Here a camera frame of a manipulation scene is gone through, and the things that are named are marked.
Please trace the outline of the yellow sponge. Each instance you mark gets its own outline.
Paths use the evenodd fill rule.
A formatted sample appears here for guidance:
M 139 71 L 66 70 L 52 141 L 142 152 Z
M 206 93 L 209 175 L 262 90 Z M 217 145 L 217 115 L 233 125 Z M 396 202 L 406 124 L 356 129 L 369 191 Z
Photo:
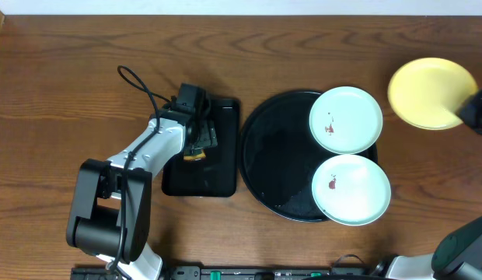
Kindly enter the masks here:
M 196 154 L 184 154 L 183 160 L 184 161 L 198 161 L 202 160 L 206 157 L 205 153 L 203 151 L 200 151 L 199 153 Z

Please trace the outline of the yellow plate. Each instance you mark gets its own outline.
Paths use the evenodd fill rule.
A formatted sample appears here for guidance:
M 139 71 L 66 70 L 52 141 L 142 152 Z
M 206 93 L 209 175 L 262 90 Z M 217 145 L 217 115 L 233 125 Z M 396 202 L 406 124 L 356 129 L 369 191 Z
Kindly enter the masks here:
M 461 65 L 443 58 L 420 58 L 399 68 L 387 96 L 396 115 L 426 130 L 446 130 L 463 123 L 459 109 L 475 95 L 474 77 Z

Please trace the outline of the light green plate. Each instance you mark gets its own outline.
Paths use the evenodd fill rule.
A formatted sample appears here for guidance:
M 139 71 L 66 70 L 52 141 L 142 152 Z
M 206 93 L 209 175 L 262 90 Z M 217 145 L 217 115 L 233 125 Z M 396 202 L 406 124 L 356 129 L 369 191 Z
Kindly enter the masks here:
M 363 226 L 388 209 L 391 186 L 383 169 L 363 156 L 327 159 L 313 174 L 313 199 L 329 219 L 346 226 Z
M 382 132 L 378 102 L 366 91 L 339 86 L 322 93 L 311 106 L 309 129 L 318 144 L 336 154 L 370 148 Z

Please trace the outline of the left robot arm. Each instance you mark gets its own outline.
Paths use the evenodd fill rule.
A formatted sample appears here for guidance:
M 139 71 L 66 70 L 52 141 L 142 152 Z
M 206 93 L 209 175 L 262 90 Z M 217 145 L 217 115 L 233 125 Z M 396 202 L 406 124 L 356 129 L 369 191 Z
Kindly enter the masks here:
M 87 159 L 76 180 L 67 244 L 124 279 L 158 279 L 162 258 L 147 243 L 152 181 L 175 155 L 217 145 L 209 115 L 208 109 L 161 109 L 127 148 L 105 161 Z

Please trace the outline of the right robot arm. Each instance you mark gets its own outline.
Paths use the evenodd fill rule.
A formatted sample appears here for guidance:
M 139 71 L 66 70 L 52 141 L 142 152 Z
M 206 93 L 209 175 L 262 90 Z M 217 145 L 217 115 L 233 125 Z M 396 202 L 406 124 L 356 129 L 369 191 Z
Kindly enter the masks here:
M 375 279 L 482 279 L 482 216 L 450 233 L 433 254 L 395 256 L 379 263 Z

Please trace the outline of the rectangular black tray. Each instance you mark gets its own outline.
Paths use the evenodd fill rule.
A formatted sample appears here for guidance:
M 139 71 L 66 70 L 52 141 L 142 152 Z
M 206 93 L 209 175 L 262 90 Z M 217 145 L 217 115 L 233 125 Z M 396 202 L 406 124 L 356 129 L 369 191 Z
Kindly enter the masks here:
M 218 146 L 206 149 L 202 160 L 184 161 L 183 152 L 170 159 L 163 169 L 164 194 L 227 198 L 236 192 L 239 102 L 213 99 L 209 117 L 215 124 Z

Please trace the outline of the round black tray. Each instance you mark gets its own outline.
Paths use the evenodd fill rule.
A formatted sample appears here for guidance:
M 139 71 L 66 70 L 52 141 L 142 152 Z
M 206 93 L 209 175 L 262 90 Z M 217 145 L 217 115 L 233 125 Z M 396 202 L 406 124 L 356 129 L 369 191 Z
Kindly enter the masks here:
M 275 214 L 296 222 L 326 222 L 313 178 L 339 155 L 313 136 L 309 117 L 323 95 L 297 89 L 265 100 L 247 118 L 239 140 L 239 171 L 250 193 Z

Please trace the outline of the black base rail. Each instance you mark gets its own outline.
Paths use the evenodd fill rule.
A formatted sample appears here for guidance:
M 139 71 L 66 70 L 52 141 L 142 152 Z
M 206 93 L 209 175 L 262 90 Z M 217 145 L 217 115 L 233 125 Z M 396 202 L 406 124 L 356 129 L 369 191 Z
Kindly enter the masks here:
M 84 279 L 158 279 L 158 280 L 297 280 L 297 279 L 384 279 L 366 268 L 201 268 L 198 266 L 124 268 L 113 274 L 104 268 L 78 266 L 69 275 L 71 280 Z

